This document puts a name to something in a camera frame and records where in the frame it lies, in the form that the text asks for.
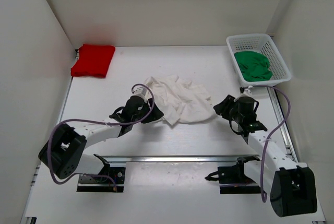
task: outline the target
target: crumpled white fabric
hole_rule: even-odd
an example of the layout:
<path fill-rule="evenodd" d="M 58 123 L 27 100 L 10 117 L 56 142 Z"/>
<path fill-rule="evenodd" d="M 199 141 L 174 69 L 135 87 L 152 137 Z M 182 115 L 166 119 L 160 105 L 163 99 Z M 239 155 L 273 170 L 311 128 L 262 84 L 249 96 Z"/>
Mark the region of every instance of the crumpled white fabric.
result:
<path fill-rule="evenodd" d="M 217 116 L 203 85 L 194 85 L 178 75 L 150 77 L 145 85 L 152 90 L 156 105 L 164 113 L 163 119 L 170 125 L 202 122 Z"/>

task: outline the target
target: white wall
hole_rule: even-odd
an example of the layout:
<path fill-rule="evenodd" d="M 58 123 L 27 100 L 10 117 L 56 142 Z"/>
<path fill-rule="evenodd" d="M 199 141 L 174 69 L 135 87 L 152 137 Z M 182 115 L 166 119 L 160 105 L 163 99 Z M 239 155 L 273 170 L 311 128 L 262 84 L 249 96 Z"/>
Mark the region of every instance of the white wall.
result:
<path fill-rule="evenodd" d="M 74 48 L 46 0 L 0 0 L 0 223 L 19 223 Z"/>
<path fill-rule="evenodd" d="M 292 103 L 289 130 L 300 160 L 316 175 L 329 223 L 334 223 L 333 32 L 334 0 L 294 0 L 274 37 L 294 76 L 280 86 Z"/>
<path fill-rule="evenodd" d="M 74 47 L 83 43 L 222 45 L 266 32 L 280 0 L 50 0 Z"/>

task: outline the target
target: folded red cloth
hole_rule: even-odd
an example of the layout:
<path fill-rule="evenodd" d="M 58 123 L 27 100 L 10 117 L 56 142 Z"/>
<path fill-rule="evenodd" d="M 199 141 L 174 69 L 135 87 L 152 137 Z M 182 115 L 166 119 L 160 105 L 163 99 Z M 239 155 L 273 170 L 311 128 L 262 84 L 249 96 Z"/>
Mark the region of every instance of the folded red cloth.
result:
<path fill-rule="evenodd" d="M 105 78 L 115 47 L 111 45 L 87 45 L 79 48 L 79 60 L 71 68 L 71 75 Z"/>

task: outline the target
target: white basket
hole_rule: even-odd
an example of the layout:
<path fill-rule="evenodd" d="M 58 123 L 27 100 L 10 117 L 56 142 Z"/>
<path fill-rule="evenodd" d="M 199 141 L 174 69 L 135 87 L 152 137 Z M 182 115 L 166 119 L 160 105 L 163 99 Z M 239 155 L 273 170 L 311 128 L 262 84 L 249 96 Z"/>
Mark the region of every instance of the white basket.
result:
<path fill-rule="evenodd" d="M 275 86 L 278 83 L 289 81 L 291 79 L 291 73 L 285 64 L 280 52 L 272 41 L 271 37 L 264 33 L 251 33 L 229 36 L 226 39 L 228 47 L 230 49 L 234 69 L 239 75 L 239 82 L 241 86 L 247 87 L 252 85 L 270 85 Z M 245 81 L 238 63 L 234 57 L 234 53 L 241 51 L 254 51 L 265 55 L 269 62 L 269 70 L 272 72 L 270 80 L 249 82 Z"/>

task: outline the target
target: green cloth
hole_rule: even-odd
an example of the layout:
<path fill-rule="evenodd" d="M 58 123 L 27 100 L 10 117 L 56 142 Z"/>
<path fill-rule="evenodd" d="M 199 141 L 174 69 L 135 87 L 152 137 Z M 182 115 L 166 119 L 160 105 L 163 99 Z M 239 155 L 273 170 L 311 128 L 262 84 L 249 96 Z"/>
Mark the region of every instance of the green cloth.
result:
<path fill-rule="evenodd" d="M 244 79 L 248 82 L 270 80 L 269 60 L 263 54 L 244 51 L 234 54 Z"/>

